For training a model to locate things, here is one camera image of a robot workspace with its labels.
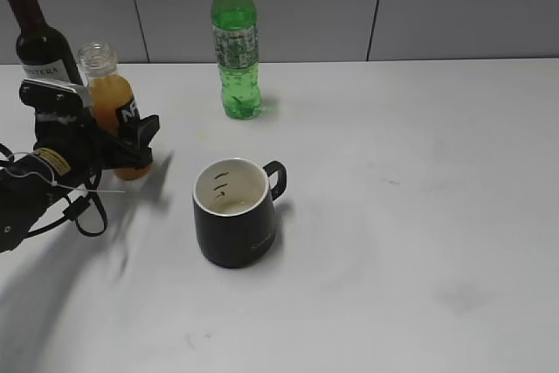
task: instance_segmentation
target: wine bottle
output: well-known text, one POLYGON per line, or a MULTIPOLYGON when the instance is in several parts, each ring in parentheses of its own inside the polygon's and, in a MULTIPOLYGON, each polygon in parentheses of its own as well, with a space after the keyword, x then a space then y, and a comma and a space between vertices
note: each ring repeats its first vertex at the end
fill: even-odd
POLYGON ((56 79, 83 85, 66 38, 49 26, 38 0, 8 0, 21 34, 16 53, 31 79, 56 79))

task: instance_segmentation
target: juice bottle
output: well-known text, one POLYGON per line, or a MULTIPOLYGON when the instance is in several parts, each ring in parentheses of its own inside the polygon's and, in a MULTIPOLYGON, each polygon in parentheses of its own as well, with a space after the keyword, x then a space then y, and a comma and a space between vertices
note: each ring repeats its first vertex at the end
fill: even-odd
MULTIPOLYGON (((118 74, 116 54, 109 44, 103 42, 86 44, 79 49, 78 54, 89 82, 97 124, 111 135, 118 135, 119 126, 124 122, 139 119, 140 113, 130 84, 118 74)), ((149 169, 150 167, 122 168, 115 169, 114 173, 120 179, 130 181, 145 175, 149 169)))

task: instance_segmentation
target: tabletop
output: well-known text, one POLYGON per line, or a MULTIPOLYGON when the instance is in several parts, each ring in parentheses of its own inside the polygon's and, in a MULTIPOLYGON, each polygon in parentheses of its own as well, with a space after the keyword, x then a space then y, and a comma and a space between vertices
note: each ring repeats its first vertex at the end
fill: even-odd
MULTIPOLYGON (((156 166, 105 175, 128 193, 102 197, 103 237, 0 254, 0 371, 559 371, 559 60, 263 64, 252 121, 225 117, 215 65, 121 73, 161 117, 156 166), (288 172, 273 248, 240 270, 204 259, 192 214, 230 156, 288 172)), ((21 78, 0 66, 14 151, 21 78)))

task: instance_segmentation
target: green bottle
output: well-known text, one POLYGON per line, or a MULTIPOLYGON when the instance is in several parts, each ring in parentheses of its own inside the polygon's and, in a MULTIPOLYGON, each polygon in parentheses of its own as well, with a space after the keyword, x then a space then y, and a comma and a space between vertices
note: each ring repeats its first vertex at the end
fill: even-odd
POLYGON ((211 22, 225 113, 242 120, 254 118, 262 105, 254 2, 213 0, 211 22))

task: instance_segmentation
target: black mug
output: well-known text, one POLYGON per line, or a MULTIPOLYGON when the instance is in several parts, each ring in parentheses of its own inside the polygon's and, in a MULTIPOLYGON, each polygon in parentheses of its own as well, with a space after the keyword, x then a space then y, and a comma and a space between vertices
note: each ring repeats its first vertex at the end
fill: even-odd
POLYGON ((286 167, 276 161, 261 168, 232 158, 203 169, 192 191, 202 254, 226 268, 247 266, 262 257, 276 235, 273 200, 286 187, 286 167), (269 176, 276 172, 278 182, 271 188, 269 176))

